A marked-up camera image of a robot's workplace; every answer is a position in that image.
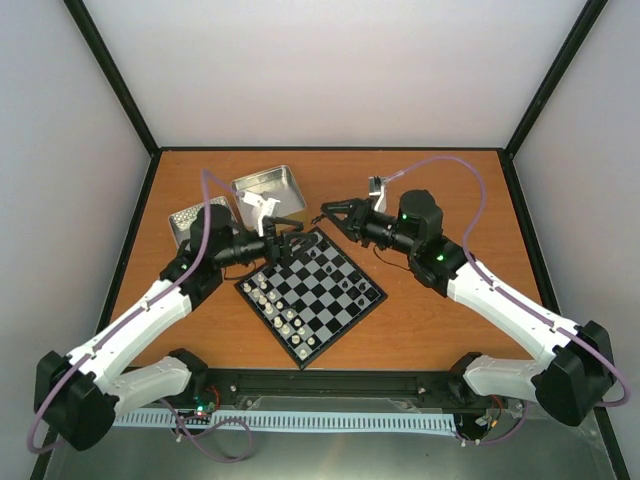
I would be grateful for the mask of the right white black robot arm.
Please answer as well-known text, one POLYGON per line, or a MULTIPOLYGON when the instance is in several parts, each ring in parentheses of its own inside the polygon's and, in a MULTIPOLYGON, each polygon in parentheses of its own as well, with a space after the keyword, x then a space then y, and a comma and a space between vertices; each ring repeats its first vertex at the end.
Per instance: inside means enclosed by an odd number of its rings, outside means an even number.
POLYGON ((530 355, 463 358, 462 383, 473 394, 533 401, 562 424, 578 426, 613 386, 606 329, 594 321, 579 325, 498 279, 444 235, 443 212, 428 191, 404 193, 396 216, 360 198, 327 202, 321 212, 350 241, 404 254, 420 284, 476 312, 530 355))

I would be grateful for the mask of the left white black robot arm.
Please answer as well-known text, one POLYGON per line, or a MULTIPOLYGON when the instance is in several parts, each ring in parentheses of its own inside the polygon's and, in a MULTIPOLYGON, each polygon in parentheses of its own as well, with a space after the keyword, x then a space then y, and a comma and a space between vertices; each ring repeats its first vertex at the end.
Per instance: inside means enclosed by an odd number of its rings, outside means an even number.
POLYGON ((262 259, 287 265, 317 241, 298 221, 280 232, 266 216, 259 231, 244 231, 220 204, 202 207, 189 236, 147 292, 84 344, 37 363, 34 412, 77 451, 96 445, 117 417, 165 397, 201 400, 207 366, 178 349, 149 367, 125 369, 161 333, 194 312, 223 282, 224 269, 262 259))

